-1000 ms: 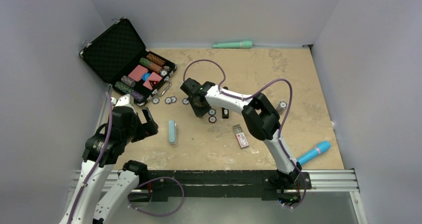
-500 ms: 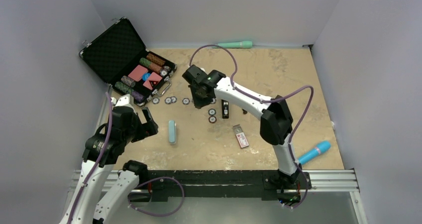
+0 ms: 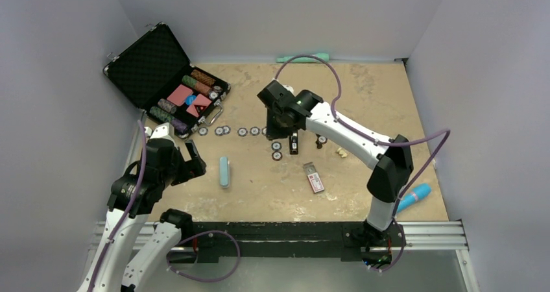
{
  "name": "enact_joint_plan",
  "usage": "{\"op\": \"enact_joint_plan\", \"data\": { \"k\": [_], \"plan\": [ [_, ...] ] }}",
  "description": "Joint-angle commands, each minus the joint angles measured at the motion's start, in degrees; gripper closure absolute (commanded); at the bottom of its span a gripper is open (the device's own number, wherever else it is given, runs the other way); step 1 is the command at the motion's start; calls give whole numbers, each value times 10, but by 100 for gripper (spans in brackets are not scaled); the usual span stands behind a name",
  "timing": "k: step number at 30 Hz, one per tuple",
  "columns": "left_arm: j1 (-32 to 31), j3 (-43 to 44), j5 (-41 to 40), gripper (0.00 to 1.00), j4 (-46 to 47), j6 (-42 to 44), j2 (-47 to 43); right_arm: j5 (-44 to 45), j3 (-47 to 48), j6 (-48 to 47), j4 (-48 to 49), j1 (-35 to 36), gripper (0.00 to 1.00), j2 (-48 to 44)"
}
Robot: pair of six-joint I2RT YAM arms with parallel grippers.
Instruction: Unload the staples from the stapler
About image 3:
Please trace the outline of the black stapler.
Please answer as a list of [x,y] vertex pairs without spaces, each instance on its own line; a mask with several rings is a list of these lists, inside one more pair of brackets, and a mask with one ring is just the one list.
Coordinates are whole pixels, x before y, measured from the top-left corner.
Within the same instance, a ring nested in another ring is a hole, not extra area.
[[289,154],[297,155],[299,154],[298,147],[298,132],[295,131],[289,136]]

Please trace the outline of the red staple box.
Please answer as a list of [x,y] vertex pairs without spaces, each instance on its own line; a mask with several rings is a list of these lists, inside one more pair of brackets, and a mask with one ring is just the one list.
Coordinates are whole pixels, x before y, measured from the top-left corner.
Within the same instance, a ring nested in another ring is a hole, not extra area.
[[325,191],[325,187],[313,162],[304,164],[303,168],[313,193]]

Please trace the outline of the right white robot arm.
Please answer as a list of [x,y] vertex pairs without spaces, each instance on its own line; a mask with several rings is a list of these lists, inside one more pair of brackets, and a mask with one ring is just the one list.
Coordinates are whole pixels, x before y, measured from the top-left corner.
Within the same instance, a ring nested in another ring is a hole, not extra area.
[[378,134],[333,111],[317,94],[302,90],[294,95],[273,80],[258,93],[267,110],[267,138],[289,137],[297,130],[309,131],[352,153],[372,174],[367,190],[372,195],[364,235],[374,245],[389,237],[398,193],[414,169],[407,138]]

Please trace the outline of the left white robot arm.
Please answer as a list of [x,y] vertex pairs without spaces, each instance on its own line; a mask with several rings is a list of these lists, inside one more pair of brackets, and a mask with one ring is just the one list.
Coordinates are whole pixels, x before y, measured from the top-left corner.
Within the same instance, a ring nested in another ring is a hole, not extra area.
[[141,129],[141,158],[132,162],[111,186],[101,240],[79,291],[137,291],[170,249],[191,242],[190,214],[168,209],[162,213],[151,238],[133,255],[135,242],[154,205],[168,186],[205,174],[206,164],[193,141],[184,160],[174,128],[164,123]]

